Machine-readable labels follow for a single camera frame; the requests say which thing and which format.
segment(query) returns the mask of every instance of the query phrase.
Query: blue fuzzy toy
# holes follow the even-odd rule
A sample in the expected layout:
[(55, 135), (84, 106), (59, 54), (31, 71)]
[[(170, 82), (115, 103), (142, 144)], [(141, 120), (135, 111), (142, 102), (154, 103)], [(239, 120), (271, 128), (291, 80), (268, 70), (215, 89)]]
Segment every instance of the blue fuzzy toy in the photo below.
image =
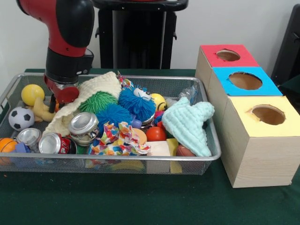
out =
[(131, 115), (127, 109), (124, 109), (120, 105), (109, 104), (105, 110), (102, 110), (96, 114), (99, 123), (98, 127), (100, 129), (100, 137), (102, 137), (104, 128), (103, 125), (109, 122), (109, 124), (114, 123), (115, 126), (118, 126), (121, 122), (127, 122), (131, 125)]
[(142, 122), (149, 120), (155, 113), (155, 103), (146, 88), (125, 88), (121, 91), (119, 105), (128, 109)]

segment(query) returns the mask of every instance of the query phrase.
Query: blue box lid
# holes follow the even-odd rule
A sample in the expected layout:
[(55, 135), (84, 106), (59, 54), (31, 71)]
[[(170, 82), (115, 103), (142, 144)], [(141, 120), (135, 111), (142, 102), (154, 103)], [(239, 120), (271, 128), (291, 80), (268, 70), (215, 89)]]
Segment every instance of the blue box lid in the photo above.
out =
[(261, 67), (214, 67), (213, 70), (229, 96), (282, 96)]

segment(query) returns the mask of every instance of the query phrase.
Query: yellow box lid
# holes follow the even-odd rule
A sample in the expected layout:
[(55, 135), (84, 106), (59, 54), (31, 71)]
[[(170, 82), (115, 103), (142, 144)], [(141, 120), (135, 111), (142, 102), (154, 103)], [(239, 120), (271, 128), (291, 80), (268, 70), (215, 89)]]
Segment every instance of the yellow box lid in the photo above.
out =
[(250, 137), (300, 136), (300, 116), (285, 96), (229, 99)]

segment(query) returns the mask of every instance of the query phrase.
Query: soccer ball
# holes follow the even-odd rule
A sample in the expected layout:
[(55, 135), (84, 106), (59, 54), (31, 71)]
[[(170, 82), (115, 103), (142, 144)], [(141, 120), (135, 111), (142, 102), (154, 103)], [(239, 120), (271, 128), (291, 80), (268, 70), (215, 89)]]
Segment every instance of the soccer ball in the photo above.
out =
[(34, 114), (30, 109), (16, 107), (8, 117), (10, 126), (16, 131), (22, 131), (34, 124)]

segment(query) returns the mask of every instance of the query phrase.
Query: red soda can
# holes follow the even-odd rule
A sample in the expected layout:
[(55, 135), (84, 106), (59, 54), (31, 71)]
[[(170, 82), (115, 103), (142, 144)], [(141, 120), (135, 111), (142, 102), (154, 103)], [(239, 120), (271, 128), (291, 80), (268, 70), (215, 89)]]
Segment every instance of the red soda can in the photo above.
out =
[(68, 154), (71, 141), (57, 133), (45, 134), (38, 143), (40, 153)]

